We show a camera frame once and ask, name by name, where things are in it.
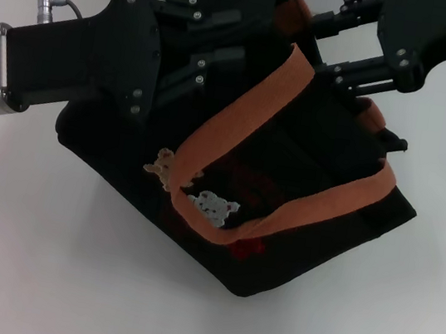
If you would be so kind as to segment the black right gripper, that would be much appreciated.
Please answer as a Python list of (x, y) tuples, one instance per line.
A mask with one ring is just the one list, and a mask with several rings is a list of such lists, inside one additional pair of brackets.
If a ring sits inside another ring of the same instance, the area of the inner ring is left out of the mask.
[(384, 57), (315, 67), (333, 90), (354, 97), (418, 91), (446, 61), (446, 0), (344, 0), (337, 14), (312, 17), (311, 31), (328, 38), (377, 21)]

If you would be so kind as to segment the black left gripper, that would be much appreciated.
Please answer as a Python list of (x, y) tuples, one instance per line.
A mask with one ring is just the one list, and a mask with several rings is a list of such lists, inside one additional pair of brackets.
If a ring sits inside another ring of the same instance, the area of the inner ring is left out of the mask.
[[(239, 24), (238, 10), (204, 11), (198, 0), (110, 0), (95, 16), (15, 27), (7, 32), (7, 101), (31, 105), (102, 99), (143, 125), (151, 112), (161, 41), (156, 19), (191, 31)], [(205, 86), (208, 70), (241, 71), (244, 47), (192, 54), (158, 81), (154, 103), (167, 106)]]

